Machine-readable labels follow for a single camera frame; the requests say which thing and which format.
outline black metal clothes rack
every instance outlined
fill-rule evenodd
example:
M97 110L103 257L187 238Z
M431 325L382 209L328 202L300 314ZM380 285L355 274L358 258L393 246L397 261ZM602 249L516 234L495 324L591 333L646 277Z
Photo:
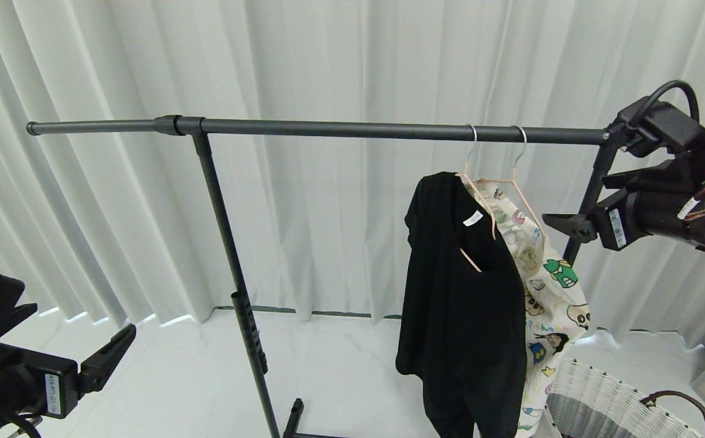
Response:
M416 125L397 123L362 122L297 122L276 120L230 120L205 119L204 117L162 116L145 120L108 120L93 122L29 122L27 132L33 136L43 134L72 133L161 133L169 136L191 136L200 160L201 169L209 191L220 236L227 255L227 262L233 274L235 292L231 295L238 327L244 340L252 376L255 379L260 404L266 417L271 438L338 438L325 435L311 435L297 432L304 404L299 398L293 403L285 430L280 434L274 407L268 394L265 374L268 370L266 355L260 343L260 335L255 326L255 316L249 303L249 295L244 280L241 263L228 221L225 202L220 189L217 171L214 168L209 134L252 134L270 136L320 136L356 137L379 139L425 139L426 141L485 141L521 142L522 133L516 127L474 127L469 125ZM581 130L580 128L524 128L528 142L533 144L586 144L600 146L593 165L593 173L586 188L580 213L592 209L602 191L602 177L607 175L616 147L608 146L609 132L605 130ZM581 241L570 238L563 258L574 263Z

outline laundry basket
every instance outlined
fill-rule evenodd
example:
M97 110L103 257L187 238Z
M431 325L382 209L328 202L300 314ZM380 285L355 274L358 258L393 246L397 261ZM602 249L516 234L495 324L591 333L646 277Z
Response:
M547 397L545 420L549 421L551 415L559 433L571 438L705 436L655 405L656 399L667 395L682 397L694 404L705 422L705 407L691 396L678 391L659 391L644 396L598 368L566 360L561 363ZM555 428L540 426L536 436L559 436Z

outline white patterned garment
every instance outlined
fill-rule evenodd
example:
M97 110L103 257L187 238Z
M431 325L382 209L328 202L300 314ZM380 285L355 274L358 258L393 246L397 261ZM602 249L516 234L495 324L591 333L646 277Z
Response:
M484 206L470 186L469 193ZM516 438L535 435L555 371L566 350L588 330L588 301L571 265L561 259L541 230L498 187L478 182L477 189L496 219L522 277L525 290L527 375Z

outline white cable label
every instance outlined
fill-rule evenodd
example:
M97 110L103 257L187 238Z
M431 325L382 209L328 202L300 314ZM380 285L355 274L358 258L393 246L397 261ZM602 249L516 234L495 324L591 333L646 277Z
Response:
M692 209L694 209L695 206L698 205L699 203L700 203L699 200L695 200L695 198L690 198L690 200L688 201L688 203L685 204L685 207L683 207L683 208L679 211L679 213L677 213L678 219L680 219L680 221L684 221L685 218L686 218L686 216L687 216L687 215L692 211Z
M60 378L54 374L44 374L44 387L47 392L47 411L50 414L61 415Z
M609 221L611 222L611 230L614 232L614 240L617 242L617 248L621 249L628 241L625 240L625 230L622 228L619 209L615 208L609 212Z
M482 213L480 213L479 210L474 211L474 214L472 214L469 219L466 219L463 221L463 225L466 225L466 227L471 227L471 225L476 224L480 219L482 218Z

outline black cable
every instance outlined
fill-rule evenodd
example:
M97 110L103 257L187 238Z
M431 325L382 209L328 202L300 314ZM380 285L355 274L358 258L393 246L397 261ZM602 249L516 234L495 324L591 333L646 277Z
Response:
M34 415L36 414L16 415L12 412L0 410L0 418L2 420L22 429L29 438L41 438L41 433L38 432L35 426L30 424L30 421L27 421L28 418L32 418Z
M669 91L669 89L672 88L678 88L685 92L685 96L688 98L690 118L695 120L695 122L699 122L698 98L697 96L695 96L695 90L692 89L690 84L686 83L684 80L672 80L659 86L655 92L650 94L650 97L647 98L644 103L642 103L642 106L639 107L639 110L636 111L636 114L634 114L633 117L631 117L630 121L628 121L628 126L630 128L638 127L639 122L641 122L641 119L646 116L647 111L649 111L650 108L655 105L655 102L658 101L658 98L663 96L666 91Z

